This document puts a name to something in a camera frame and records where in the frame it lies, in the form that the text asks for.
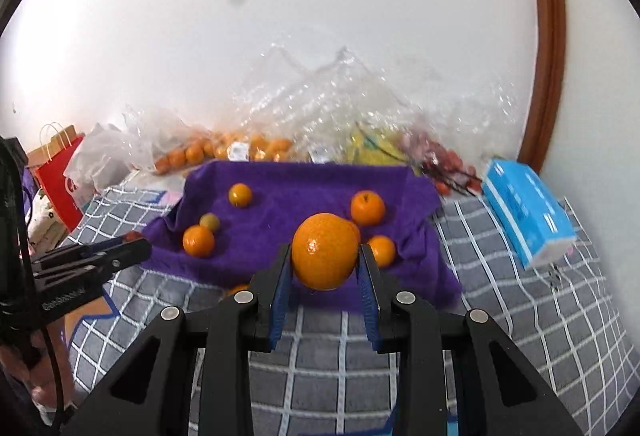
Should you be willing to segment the person's left hand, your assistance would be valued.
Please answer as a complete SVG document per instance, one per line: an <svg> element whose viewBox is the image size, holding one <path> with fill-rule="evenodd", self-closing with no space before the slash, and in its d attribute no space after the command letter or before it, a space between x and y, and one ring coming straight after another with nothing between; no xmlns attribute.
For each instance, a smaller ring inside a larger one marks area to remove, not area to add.
<svg viewBox="0 0 640 436"><path fill-rule="evenodd" d="M67 407L73 399L75 390L70 355L62 338L54 334L51 336L51 341L58 370L60 370L64 406ZM17 378L18 382L26 386L30 400L35 406L43 412L53 412L56 408L56 386L51 359L43 341L37 342L35 336L32 344L43 350L41 360L32 370L27 369L16 349L6 346L1 347L1 365L4 370L9 372L9 375Z"/></svg>

